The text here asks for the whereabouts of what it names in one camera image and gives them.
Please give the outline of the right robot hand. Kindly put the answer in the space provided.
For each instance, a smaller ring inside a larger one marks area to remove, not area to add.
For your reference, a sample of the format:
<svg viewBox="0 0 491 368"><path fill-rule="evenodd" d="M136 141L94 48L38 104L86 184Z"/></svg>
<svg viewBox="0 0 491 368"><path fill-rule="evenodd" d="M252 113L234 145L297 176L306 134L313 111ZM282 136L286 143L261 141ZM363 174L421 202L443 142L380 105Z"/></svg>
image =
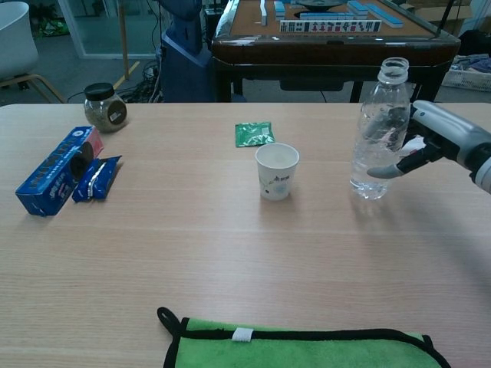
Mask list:
<svg viewBox="0 0 491 368"><path fill-rule="evenodd" d="M417 135L424 147L399 162L368 168L366 174L376 179L393 179L428 163L447 158L470 171L470 178L482 190L490 191L490 132L437 104L417 100L408 108L393 107L381 123L369 123L364 138L380 138L381 128L401 128L409 137L390 137L390 143L406 143Z"/></svg>

